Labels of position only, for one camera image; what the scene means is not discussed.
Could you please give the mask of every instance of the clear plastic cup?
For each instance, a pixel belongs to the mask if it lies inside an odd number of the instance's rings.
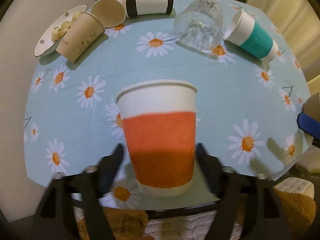
[[[195,0],[174,20],[173,32],[182,45],[202,51],[221,44],[223,14],[214,0]]]

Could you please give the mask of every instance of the paper cup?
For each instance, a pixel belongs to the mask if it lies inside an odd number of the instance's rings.
[[[303,112],[320,122],[320,92],[308,98],[303,105]]]
[[[273,60],[278,51],[277,43],[243,9],[233,17],[224,39],[241,47],[264,63]]]
[[[64,35],[56,51],[74,63],[103,32],[104,27],[99,19],[89,12],[83,12]]]
[[[91,13],[99,18],[105,28],[112,28],[124,22],[126,17],[124,0],[98,0]]]
[[[138,83],[116,101],[140,191],[172,197],[192,187],[197,89],[183,81]]]
[[[172,13],[173,0],[125,0],[128,17],[143,14]]]

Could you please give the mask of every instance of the teal and white paper cup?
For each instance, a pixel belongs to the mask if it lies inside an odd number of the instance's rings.
[[[233,17],[224,39],[241,47],[263,63],[273,60],[278,51],[278,44],[243,9]]]

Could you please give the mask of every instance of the teal band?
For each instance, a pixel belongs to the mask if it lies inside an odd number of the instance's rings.
[[[273,39],[257,23],[254,23],[252,33],[249,38],[240,45],[240,47],[258,59],[266,57],[273,46]]]

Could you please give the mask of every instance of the table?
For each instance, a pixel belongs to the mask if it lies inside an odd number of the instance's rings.
[[[75,64],[56,52],[40,58],[24,124],[30,179],[47,186],[54,172],[80,173],[109,155],[117,143],[125,143],[115,96],[128,85],[156,79],[184,80],[198,88],[196,141],[238,173],[264,172],[277,179],[299,159],[312,138],[298,129],[296,118],[310,93],[282,35],[261,10],[216,0],[224,29],[242,7],[278,43],[280,52],[262,69],[257,59],[227,42],[207,55],[188,50],[168,32],[175,15],[192,1],[174,0],[170,16],[141,16],[107,29]],[[163,210],[215,200],[197,164],[190,192],[173,198],[142,195],[126,153],[112,191],[100,202]]]

